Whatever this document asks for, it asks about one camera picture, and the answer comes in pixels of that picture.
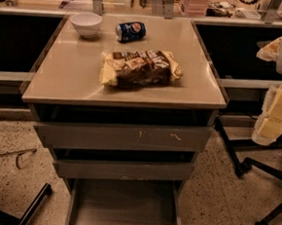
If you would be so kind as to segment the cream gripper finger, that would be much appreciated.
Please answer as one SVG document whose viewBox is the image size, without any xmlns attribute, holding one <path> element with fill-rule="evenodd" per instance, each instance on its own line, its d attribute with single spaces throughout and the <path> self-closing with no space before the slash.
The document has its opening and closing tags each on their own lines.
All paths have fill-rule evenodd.
<svg viewBox="0 0 282 225">
<path fill-rule="evenodd" d="M 256 57 L 266 61 L 276 61 L 280 42 L 281 38 L 278 37 L 277 39 L 266 43 L 263 47 L 258 50 Z"/>
<path fill-rule="evenodd" d="M 282 135 L 282 85 L 272 86 L 265 94 L 263 111 L 254 126 L 252 141 L 268 146 Z"/>
</svg>

